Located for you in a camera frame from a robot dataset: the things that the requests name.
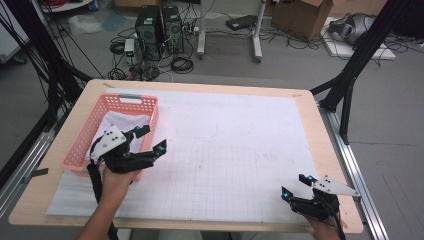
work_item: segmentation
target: gray floor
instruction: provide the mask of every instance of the gray floor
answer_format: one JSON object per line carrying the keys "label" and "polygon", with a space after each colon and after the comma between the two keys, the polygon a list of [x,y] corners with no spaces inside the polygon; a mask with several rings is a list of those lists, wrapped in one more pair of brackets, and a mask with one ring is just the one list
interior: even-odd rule
{"label": "gray floor", "polygon": [[[85,9],[70,11],[88,14]],[[134,25],[134,18],[123,18],[110,9],[93,13],[101,23],[118,19],[108,26],[114,31],[75,36],[75,40],[102,74],[111,68],[110,39]],[[223,20],[214,21],[225,29]],[[92,76],[98,74],[65,38],[77,67]],[[228,35],[208,35],[207,55],[198,60],[187,75],[170,73],[173,82],[272,88],[311,89],[335,77],[346,61],[330,57],[324,46],[318,50],[294,49],[287,39],[262,41],[263,60],[257,64],[251,40]],[[362,174],[390,239],[424,239],[424,54],[409,50],[395,53],[395,61],[370,62],[355,85],[349,139]],[[170,82],[162,74],[157,81]],[[325,95],[316,96],[321,100]],[[0,167],[46,109],[45,98],[30,64],[0,66]],[[79,228],[11,226],[10,209],[0,221],[2,239],[72,239]],[[132,239],[152,239],[155,232],[135,231]],[[206,239],[226,239],[225,233],[205,233]],[[308,234],[292,234],[289,239],[311,239]],[[367,231],[348,235],[348,239],[370,239]]]}

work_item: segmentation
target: white metal stand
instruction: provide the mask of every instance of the white metal stand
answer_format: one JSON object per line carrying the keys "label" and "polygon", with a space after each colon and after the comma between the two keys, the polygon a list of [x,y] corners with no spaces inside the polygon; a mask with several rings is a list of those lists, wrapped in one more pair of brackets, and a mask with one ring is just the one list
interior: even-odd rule
{"label": "white metal stand", "polygon": [[[262,50],[261,43],[259,39],[259,32],[261,31],[262,18],[264,16],[266,6],[266,0],[261,0],[261,5],[259,7],[258,20],[256,22],[256,27],[252,31],[253,47],[255,50],[255,59],[258,63],[262,60]],[[199,26],[199,38],[197,42],[197,55],[199,59],[203,59],[203,54],[205,54],[205,42],[206,42],[206,28],[205,28],[205,13],[203,9],[203,0],[200,0],[200,26]]]}

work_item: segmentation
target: plastic basket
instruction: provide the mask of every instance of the plastic basket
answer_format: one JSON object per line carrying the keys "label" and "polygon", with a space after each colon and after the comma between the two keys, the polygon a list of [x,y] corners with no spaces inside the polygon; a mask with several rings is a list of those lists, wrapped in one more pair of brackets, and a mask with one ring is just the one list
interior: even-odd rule
{"label": "plastic basket", "polygon": [[87,166],[90,162],[85,160],[86,153],[91,147],[91,142],[103,117],[109,111],[127,115],[150,116],[150,132],[144,135],[140,152],[151,150],[151,142],[159,118],[158,99],[153,96],[104,93],[99,96],[92,107],[90,114],[85,119],[82,128],[79,130],[77,137],[63,159],[63,168],[71,170],[79,176],[88,176]]}

